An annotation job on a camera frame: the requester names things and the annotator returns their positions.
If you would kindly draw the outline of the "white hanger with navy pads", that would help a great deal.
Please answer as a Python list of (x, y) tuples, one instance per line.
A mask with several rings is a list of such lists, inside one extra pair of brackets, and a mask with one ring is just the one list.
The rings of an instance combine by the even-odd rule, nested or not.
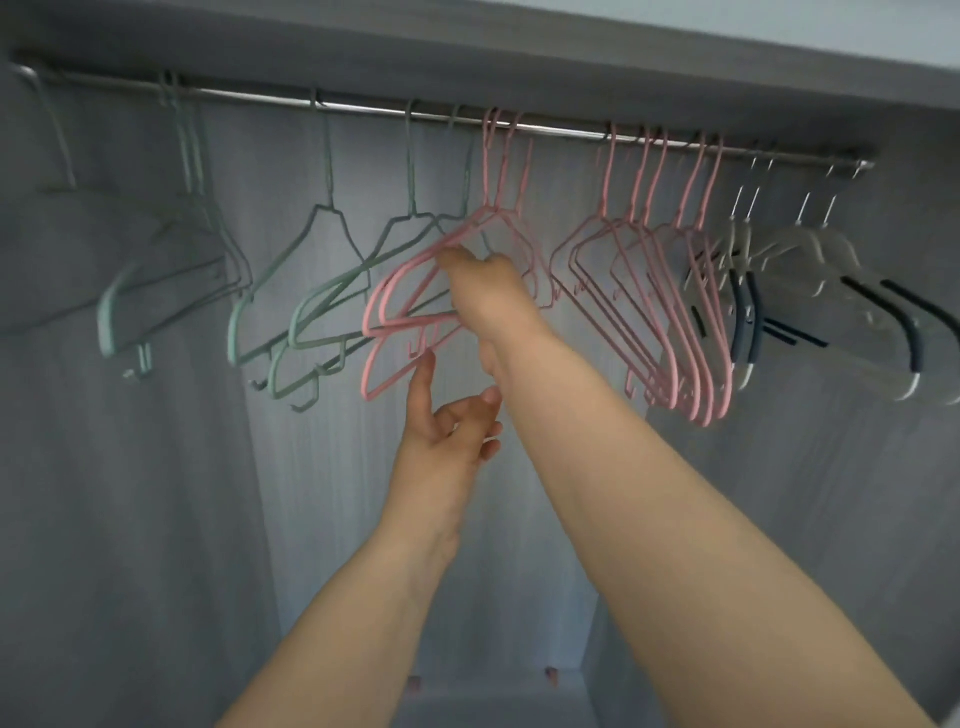
[[(886, 279), (892, 285), (892, 290), (883, 290), (882, 293), (892, 298), (896, 303), (900, 304), (902, 308), (914, 319), (914, 321), (918, 325), (918, 329), (921, 334), (923, 346), (924, 346), (924, 362), (923, 362), (924, 368), (923, 368), (923, 372), (920, 378), (920, 383), (918, 385), (916, 394), (904, 400), (904, 402), (909, 400), (914, 400), (919, 403), (937, 406), (937, 407), (960, 407), (960, 367), (956, 375), (956, 378), (954, 379), (954, 381), (950, 383), (942, 382), (937, 375), (932, 374), (928, 368), (927, 341), (924, 335), (925, 334), (924, 324), (932, 323), (936, 326), (939, 326), (948, 332), (949, 336), (953, 339), (954, 343), (957, 346), (958, 351), (960, 352), (960, 318), (955, 316), (953, 313), (949, 312), (948, 310), (946, 310), (936, 302), (930, 300), (927, 297), (920, 295), (919, 293), (907, 288), (905, 285), (897, 282), (891, 276), (884, 273), (876, 272), (862, 263), (857, 246), (855, 245), (854, 241), (850, 237), (848, 237), (846, 233), (844, 233), (839, 227), (833, 224), (833, 221), (832, 221), (836, 204), (838, 202), (839, 197), (841, 196), (841, 192), (845, 189), (845, 185), (838, 181), (838, 176), (834, 175), (833, 170), (829, 170), (826, 176), (828, 178), (833, 178), (833, 183), (831, 188), (831, 196), (829, 198), (828, 203), (825, 205), (825, 209), (822, 214), (822, 219), (817, 224), (806, 224), (805, 218), (803, 218), (804, 224), (810, 227), (815, 227), (820, 225), (821, 222), (823, 221), (825, 213), (827, 212), (827, 207), (829, 202), (831, 201), (834, 195), (837, 195), (837, 200), (834, 204), (833, 211), (829, 218), (829, 225), (832, 228), (841, 232), (853, 243), (857, 251), (860, 265), (863, 268), (865, 268), (868, 273), (873, 274), (878, 278)], [(883, 329), (879, 323), (875, 325), (870, 325), (867, 322), (865, 316), (863, 316), (853, 306), (848, 305), (844, 302), (839, 302), (839, 301), (832, 301), (831, 304), (845, 305), (850, 307), (856, 313), (857, 317), (865, 324), (867, 330), (873, 331), (876, 333), (889, 334), (893, 338), (894, 343), (902, 343), (905, 345), (905, 349), (906, 349), (906, 343), (903, 340), (897, 340), (894, 336), (894, 333), (890, 329)], [(858, 357), (866, 358), (864, 356), (858, 355), (855, 352), (852, 352), (852, 351), (850, 352), (853, 354), (856, 354)], [(906, 362), (903, 365), (893, 366), (886, 363), (878, 362), (873, 359), (870, 359), (870, 360), (876, 363), (888, 366), (890, 368), (901, 367), (906, 365)], [(864, 384), (870, 387), (871, 389), (873, 389), (876, 393), (882, 395), (874, 387), (867, 385), (866, 383)]]
[(709, 262), (717, 275), (722, 322), (731, 319), (728, 353), (733, 391), (749, 385), (762, 353), (765, 306), (756, 272), (752, 268), (753, 217), (771, 163), (761, 161), (758, 144), (750, 147), (749, 167), (734, 198), (724, 232), (710, 239)]
[[(771, 232), (751, 251), (751, 268), (765, 307), (764, 333), (854, 376), (893, 402), (906, 401), (916, 394), (925, 367), (925, 344), (918, 324), (882, 293), (892, 290), (891, 283), (868, 273), (860, 265), (854, 243), (830, 226), (837, 195), (831, 197), (821, 224), (815, 226), (805, 224), (810, 197), (807, 192), (793, 224)], [(870, 326), (880, 324), (905, 343), (906, 364), (890, 368), (785, 321), (795, 300), (854, 307)]]
[(724, 155), (724, 139), (717, 137), (715, 158), (702, 190), (694, 222), (678, 231), (685, 244), (688, 272), (681, 285), (685, 314), (692, 316), (691, 336), (701, 355), (699, 369), (705, 389), (714, 397), (714, 418), (725, 416), (738, 389), (738, 358), (746, 341), (748, 305), (734, 264), (737, 221), (729, 219), (724, 237), (714, 240), (704, 225), (714, 184)]

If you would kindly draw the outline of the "person's right hand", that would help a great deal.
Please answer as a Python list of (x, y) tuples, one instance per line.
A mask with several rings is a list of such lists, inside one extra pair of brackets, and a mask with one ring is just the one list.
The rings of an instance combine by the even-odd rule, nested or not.
[(550, 334), (550, 328), (509, 257), (496, 253), (480, 261), (495, 265), (495, 282), (481, 289), (449, 289), (462, 324), (478, 339), (482, 368), (500, 382), (510, 354)]

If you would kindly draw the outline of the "person's right forearm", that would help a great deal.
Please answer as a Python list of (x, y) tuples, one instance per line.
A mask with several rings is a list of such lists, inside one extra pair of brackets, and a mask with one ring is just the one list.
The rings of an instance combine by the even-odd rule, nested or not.
[(677, 728), (935, 728), (846, 614), (538, 315), (470, 323)]

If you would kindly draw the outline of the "person's left forearm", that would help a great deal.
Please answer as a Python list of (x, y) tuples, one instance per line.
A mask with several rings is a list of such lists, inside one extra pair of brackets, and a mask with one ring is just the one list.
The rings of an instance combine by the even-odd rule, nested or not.
[(389, 728), (458, 527), (379, 525), (215, 728)]

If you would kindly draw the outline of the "metal clothes rail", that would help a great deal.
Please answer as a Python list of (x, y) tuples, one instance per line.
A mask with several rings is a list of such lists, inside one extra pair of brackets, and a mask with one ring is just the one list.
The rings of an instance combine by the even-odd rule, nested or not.
[[(81, 67), (58, 66), (39, 58), (14, 58), (7, 63), (10, 72), (27, 83), (45, 83), (97, 91), (161, 95), (175, 91), (181, 98), (209, 103), (281, 108), (298, 112), (320, 112), (339, 116), (389, 118), (421, 124), (459, 125), (479, 128), (493, 112), (468, 104), (405, 102), (352, 93), (322, 93), (307, 88), (274, 83), (245, 83), (204, 77), (183, 78), (171, 71), (157, 74), (111, 74)], [(528, 136), (546, 139), (605, 143), (618, 138), (623, 143), (650, 144), (679, 153), (720, 153), (726, 160), (746, 160), (749, 164), (821, 168), (852, 178), (877, 167), (870, 151), (821, 145), (798, 147), (778, 141), (740, 138), (730, 134), (707, 134), (708, 145), (701, 147), (701, 130), (664, 130), (643, 124), (616, 123), (608, 120), (571, 119), (558, 116), (516, 113), (501, 110), (496, 126), (516, 130)]]

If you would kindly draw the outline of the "grey clothes hanger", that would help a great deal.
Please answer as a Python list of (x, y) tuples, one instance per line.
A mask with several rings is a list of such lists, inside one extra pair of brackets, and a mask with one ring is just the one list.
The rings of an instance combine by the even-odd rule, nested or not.
[(0, 342), (97, 310), (146, 225), (169, 220), (148, 203), (81, 183), (62, 109), (38, 71), (29, 82), (61, 176), (0, 199)]

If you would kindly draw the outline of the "pink clothes hanger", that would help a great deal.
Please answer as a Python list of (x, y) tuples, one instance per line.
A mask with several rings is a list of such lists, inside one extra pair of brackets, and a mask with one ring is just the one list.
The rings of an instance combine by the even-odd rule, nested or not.
[[(491, 156), (494, 150), (495, 150), (495, 146), (493, 146), (493, 149), (491, 151), (489, 162), (491, 162)], [(491, 184), (494, 185), (496, 183), (496, 178), (498, 176), (499, 168), (496, 171), (496, 176), (492, 177), (492, 173), (493, 173), (492, 167), (493, 167), (492, 164), (490, 164), (489, 176), (490, 176)], [(505, 192), (506, 192), (505, 199), (506, 201), (510, 202), (514, 198), (511, 198), (511, 199), (508, 198), (507, 184), (505, 188)], [(465, 245), (460, 245), (460, 246), (462, 248), (467, 248), (469, 244), (487, 243), (487, 237), (492, 237), (493, 242), (496, 243), (495, 249), (498, 252), (498, 254), (509, 257), (512, 263), (519, 269), (519, 271), (521, 271), (520, 259), (514, 255), (513, 246), (510, 245), (507, 241), (508, 235), (507, 235), (506, 228), (503, 225), (497, 224), (494, 226), (494, 228), (489, 229), (483, 235), (475, 237), (472, 240), (467, 241)], [(390, 300), (391, 315), (396, 315), (397, 311), (406, 302), (410, 294), (413, 292), (414, 288), (421, 281), (421, 279), (426, 275), (429, 269), (430, 269), (430, 266), (425, 265), (419, 270), (415, 271), (414, 273), (411, 273), (402, 282), (402, 284), (397, 289), (397, 291), (393, 294)], [(549, 285), (547, 283), (544, 283), (545, 273), (546, 273), (546, 268), (545, 268), (545, 271), (540, 274), (541, 292), (539, 294), (539, 297), (534, 298), (535, 301), (542, 299), (544, 292), (549, 288)], [(452, 310), (444, 310), (444, 311), (433, 310), (433, 305), (441, 303), (442, 300), (447, 296), (447, 293), (442, 292), (438, 284), (435, 283), (436, 279), (438, 278), (438, 275), (435, 277), (431, 285), (428, 287), (427, 291), (422, 295), (421, 299), (413, 306), (412, 313), (414, 316), (425, 315), (425, 314), (437, 314), (437, 313), (444, 313), (444, 312), (455, 313)], [(375, 398), (383, 394), (385, 391), (387, 391), (389, 388), (394, 386), (404, 376), (406, 376), (409, 372), (411, 372), (417, 366), (417, 362), (420, 359), (420, 357), (422, 357), (428, 351), (434, 351), (439, 346), (443, 346), (447, 341), (450, 340), (450, 338), (454, 334), (457, 334), (462, 330), (462, 326), (463, 326), (462, 321), (460, 320), (459, 316), (456, 314), (455, 319), (441, 321), (439, 325), (431, 324), (426, 328), (410, 328), (406, 330), (400, 330), (386, 337), (371, 337), (374, 342), (372, 345), (372, 349), (366, 358), (366, 363), (364, 365), (364, 369), (361, 376), (360, 393), (363, 400), (366, 402), (371, 402)], [(389, 376), (387, 376), (382, 382), (375, 383), (375, 368), (378, 365), (381, 352), (383, 351), (385, 346), (390, 342), (392, 338), (401, 336), (402, 334), (406, 334), (406, 333), (410, 333), (413, 335), (413, 338), (407, 344), (407, 358), (408, 358), (407, 363), (402, 365), (401, 368), (397, 370), (395, 373), (392, 373)]]
[[(530, 139), (527, 142), (516, 193), (513, 199), (508, 201), (505, 199), (505, 188), (508, 182), (511, 147), (520, 127), (522, 114), (519, 113), (514, 116), (506, 127), (499, 170), (495, 184), (492, 184), (490, 156), (497, 140), (501, 115), (501, 110), (491, 108), (485, 112), (482, 119), (483, 184), (481, 204), (450, 232), (442, 234), (429, 247), (401, 263), (380, 281), (374, 290), (373, 301), (366, 306), (364, 312), (363, 333), (366, 336), (386, 337), (395, 332), (425, 329), (431, 325), (438, 326), (440, 322), (455, 319), (456, 314), (453, 312), (415, 316), (412, 310), (440, 273), (440, 267), (437, 263), (438, 254), (445, 249), (466, 245), (468, 241), (483, 236), (496, 225), (503, 226), (506, 229), (507, 241), (512, 246), (513, 254), (519, 258), (522, 280), (535, 299), (540, 297), (542, 292), (541, 273), (546, 271), (546, 261), (543, 258), (541, 246), (534, 237), (532, 228), (523, 216), (534, 141)], [(394, 294), (411, 274), (426, 265), (430, 266), (429, 271), (414, 287), (413, 292), (401, 308), (396, 311), (395, 315), (392, 315), (390, 305)]]

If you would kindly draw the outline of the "row of pink hangers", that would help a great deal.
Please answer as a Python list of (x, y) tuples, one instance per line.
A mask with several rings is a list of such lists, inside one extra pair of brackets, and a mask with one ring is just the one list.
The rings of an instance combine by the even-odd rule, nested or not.
[(723, 139), (700, 134), (683, 145), (693, 166), (664, 221), (654, 218), (667, 185), (671, 140), (643, 129), (633, 142), (639, 164), (625, 207), (611, 209), (618, 129), (608, 132), (599, 200), (549, 253), (554, 302), (569, 299), (624, 370), (629, 402), (672, 410), (705, 428), (731, 407), (732, 334), (721, 303), (721, 277), (706, 214), (723, 160)]

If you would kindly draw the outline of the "grey wooden wardrobe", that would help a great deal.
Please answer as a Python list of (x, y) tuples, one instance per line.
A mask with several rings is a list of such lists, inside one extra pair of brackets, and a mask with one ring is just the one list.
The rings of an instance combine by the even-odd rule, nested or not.
[[(873, 154), (831, 221), (871, 270), (960, 318), (960, 0), (0, 0), (0, 199), (57, 181), (30, 82), (40, 59), (110, 74), (318, 87), (666, 131)], [(160, 96), (48, 83), (84, 185), (168, 213), (185, 192)], [(280, 107), (196, 105), (226, 224), (232, 172), (255, 145), (237, 118)], [(346, 116), (363, 137), (365, 209), (407, 211), (404, 122)], [(454, 213), (473, 142), (466, 215), (482, 199), (482, 126), (413, 123), (418, 207)], [(848, 615), (938, 724), (960, 713), (960, 406), (894, 402), (764, 332), (749, 385), (706, 427), (624, 393), (625, 373), (565, 297), (548, 257), (593, 213), (608, 142), (517, 132), (508, 198), (534, 141), (523, 216), (541, 247), (547, 325)], [(670, 151), (654, 220), (693, 166)], [(640, 163), (618, 141), (610, 208)], [(746, 159), (723, 157), (704, 228), (724, 233)], [(752, 248), (817, 224), (834, 179), (771, 166)], [(213, 287), (210, 271), (121, 300), (122, 339)], [(374, 340), (304, 414), (251, 395), (227, 359), (226, 298), (151, 341), (153, 371), (103, 358), (97, 310), (0, 342), (0, 725), (207, 727), (266, 665), (373, 535), (402, 438), (412, 370), (360, 393)], [(906, 345), (845, 304), (795, 299), (784, 321), (864, 358)], [(927, 368), (960, 351), (923, 325)], [(476, 337), (436, 356), (436, 405), (490, 382)]]

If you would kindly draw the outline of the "green clothes hanger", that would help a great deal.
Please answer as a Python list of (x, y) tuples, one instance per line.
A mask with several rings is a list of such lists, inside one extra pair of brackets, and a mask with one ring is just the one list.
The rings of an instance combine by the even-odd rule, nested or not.
[[(307, 350), (327, 346), (329, 339), (306, 339), (304, 331), (319, 318), (326, 316), (330, 310), (345, 301), (357, 296), (369, 299), (373, 290), (373, 271), (378, 266), (387, 263), (409, 250), (421, 245), (429, 237), (445, 231), (446, 223), (458, 223), (467, 217), (467, 207), (473, 182), (474, 142), (466, 145), (462, 164), (462, 180), (460, 183), (459, 206), (453, 213), (434, 213), (419, 209), (417, 203), (417, 177), (415, 163), (415, 145), (413, 139), (413, 113), (419, 105), (419, 100), (406, 103), (404, 109), (405, 160), (407, 181), (407, 211), (404, 214), (391, 217), (383, 227), (370, 255), (363, 257), (361, 262), (345, 273), (341, 273), (329, 281), (311, 289), (296, 306), (291, 317), (288, 329), (288, 345), (295, 350)], [(387, 243), (396, 227), (405, 227), (418, 224), (413, 236), (401, 244), (388, 248)]]
[[(186, 85), (177, 72), (160, 72), (157, 85), (160, 104), (173, 113), (184, 192), (172, 210), (159, 213), (157, 228), (136, 245), (97, 305), (100, 353), (112, 359), (134, 351), (136, 362), (123, 376), (135, 382), (147, 379), (154, 370), (154, 338), (200, 311), (244, 293), (253, 278), (250, 262), (230, 232), (213, 190), (209, 147), (198, 106), (188, 103)], [(124, 296), (207, 271), (213, 276), (212, 288), (159, 321), (148, 323), (142, 331), (120, 337), (118, 317)]]
[[(158, 78), (162, 105), (174, 112), (174, 129), (181, 159), (185, 185), (185, 202), (164, 217), (159, 228), (147, 243), (126, 261), (100, 297), (97, 307), (98, 341), (105, 359), (116, 358), (129, 350), (136, 352), (136, 364), (123, 377), (128, 382), (147, 379), (154, 370), (152, 339), (174, 324), (186, 320), (197, 311), (231, 296), (242, 297), (253, 286), (253, 270), (246, 254), (230, 233), (222, 209), (217, 202), (209, 180), (208, 152), (199, 128), (197, 113), (186, 103), (186, 92), (181, 77), (172, 71), (163, 71)], [(211, 237), (217, 247), (217, 256), (194, 266), (162, 274), (157, 279), (141, 281), (150, 255), (169, 244), (176, 235), (203, 234)], [(120, 344), (115, 333), (115, 315), (123, 293), (139, 287), (162, 284), (183, 275), (221, 266), (227, 278), (218, 287), (191, 300), (167, 318), (149, 326), (144, 332)]]
[[(255, 108), (250, 118), (236, 121), (237, 131), (250, 132), (254, 145), (229, 168), (253, 179), (230, 185), (227, 210), (250, 257), (254, 292), (230, 310), (226, 359), (247, 379), (251, 396), (290, 408), (309, 399), (311, 386), (274, 400), (267, 376), (294, 310), (314, 286), (354, 268), (376, 244), (381, 217), (365, 208), (359, 177), (365, 138), (350, 137), (369, 129), (351, 127), (347, 116), (306, 111), (305, 117), (286, 117), (270, 108)], [(312, 323), (303, 336), (358, 331), (354, 315), (365, 303), (364, 297), (352, 299)], [(335, 353), (334, 346), (289, 351), (280, 383), (294, 381)], [(319, 382), (318, 404), (311, 409), (350, 362)]]
[[(371, 275), (373, 275), (373, 273), (383, 265), (373, 269)], [(365, 302), (370, 300), (373, 291), (374, 284), (372, 284), (372, 289), (368, 295), (368, 300), (365, 300)], [(350, 300), (340, 303), (335, 308), (330, 310), (325, 316), (330, 314), (330, 312), (333, 310), (342, 307), (346, 303), (358, 297), (362, 296), (353, 297)], [(282, 364), (284, 363), (284, 359), (287, 358), (288, 353), (294, 350), (294, 348), (289, 346), (287, 342), (288, 330), (282, 337), (282, 340), (279, 344), (278, 354), (271, 360), (270, 369), (267, 375), (267, 392), (272, 400), (282, 401), (303, 390), (307, 386), (311, 386), (312, 393), (304, 403), (290, 404), (291, 410), (296, 414), (304, 414), (311, 408), (316, 407), (320, 399), (320, 381), (322, 379), (330, 378), (342, 373), (354, 354), (370, 346), (374, 340), (371, 336), (366, 336), (362, 330), (348, 331), (341, 334), (320, 337), (319, 339), (331, 340), (331, 343), (327, 344), (326, 346), (311, 347), (311, 349), (329, 349), (334, 347), (336, 349), (335, 354), (328, 360), (317, 363), (311, 368), (311, 370), (300, 375), (298, 378), (286, 384), (282, 384), (280, 378)], [(305, 351), (305, 349), (296, 349), (296, 351)]]

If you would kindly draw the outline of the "person's left hand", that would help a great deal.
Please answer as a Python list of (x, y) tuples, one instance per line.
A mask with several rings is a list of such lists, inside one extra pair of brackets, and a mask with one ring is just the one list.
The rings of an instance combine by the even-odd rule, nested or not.
[(469, 422), (499, 421), (497, 386), (434, 409), (434, 442), (412, 439), (396, 452), (378, 531), (429, 551), (455, 552), (481, 467), (500, 450), (499, 437), (469, 442)]

